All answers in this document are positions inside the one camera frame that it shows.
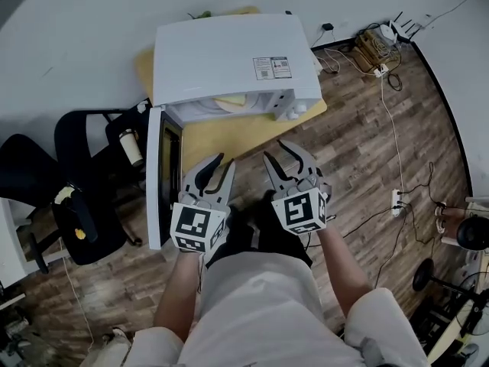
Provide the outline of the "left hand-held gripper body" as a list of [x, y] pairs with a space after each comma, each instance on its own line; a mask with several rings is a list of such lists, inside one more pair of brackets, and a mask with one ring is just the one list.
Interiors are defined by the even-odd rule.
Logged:
[[180, 192], [170, 224], [173, 244], [183, 251], [212, 254], [228, 231], [228, 199], [229, 193]]

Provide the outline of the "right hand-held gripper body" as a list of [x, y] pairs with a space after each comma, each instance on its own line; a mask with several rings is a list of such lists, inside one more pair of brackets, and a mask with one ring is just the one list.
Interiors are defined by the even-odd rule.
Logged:
[[302, 235], [326, 227], [326, 204], [331, 195], [332, 188], [324, 177], [311, 174], [284, 193], [277, 193], [272, 207], [283, 229], [294, 235]]

